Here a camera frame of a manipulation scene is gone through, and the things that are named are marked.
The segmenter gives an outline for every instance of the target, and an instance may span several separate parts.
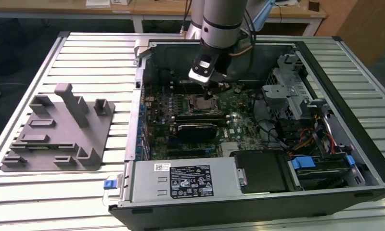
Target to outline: sticker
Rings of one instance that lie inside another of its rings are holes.
[[[170,171],[170,167],[172,166],[171,163],[166,163],[166,164],[155,164],[155,171],[160,172],[160,171]]]
[[[130,11],[114,11],[114,13],[131,13]]]
[[[214,196],[210,165],[170,167],[170,171],[174,199]]]
[[[326,15],[312,14],[311,17],[312,18],[326,18]]]

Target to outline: metal bracket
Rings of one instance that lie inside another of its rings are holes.
[[[154,47],[154,45],[150,44],[150,39],[138,39],[135,45],[136,58],[143,58],[148,54],[146,51],[148,51],[151,47]]]
[[[324,99],[303,100],[303,102],[300,104],[300,109],[303,111],[302,116],[310,115],[310,109],[311,108],[320,108],[324,105],[327,105],[327,101]]]

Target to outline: blue plastic clip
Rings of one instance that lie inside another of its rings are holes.
[[[116,189],[118,188],[118,180],[106,180],[104,181],[104,189]]]
[[[295,169],[315,167],[315,160],[310,156],[296,157],[291,162]]]
[[[355,159],[354,159],[352,155],[347,156],[347,160],[348,160],[350,166],[355,166]]]

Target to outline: slatted metal surface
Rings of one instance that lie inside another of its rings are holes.
[[[38,93],[54,101],[56,83],[74,84],[74,92],[87,101],[107,98],[116,103],[103,166],[91,172],[0,171],[0,230],[127,230],[107,207],[119,191],[103,190],[104,179],[123,171],[131,96],[136,67],[136,39],[179,39],[179,35],[72,33],[47,68]],[[385,92],[362,72],[339,43],[331,38],[259,37],[268,40],[304,40],[348,105],[385,156]],[[312,85],[318,95],[318,86]],[[22,124],[31,109],[23,110]],[[15,128],[15,136],[22,131]],[[332,216],[284,219],[183,230],[385,230],[385,199],[359,204]]]

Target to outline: warning label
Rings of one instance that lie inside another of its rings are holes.
[[[210,165],[171,167],[170,176],[174,199],[214,196]]]

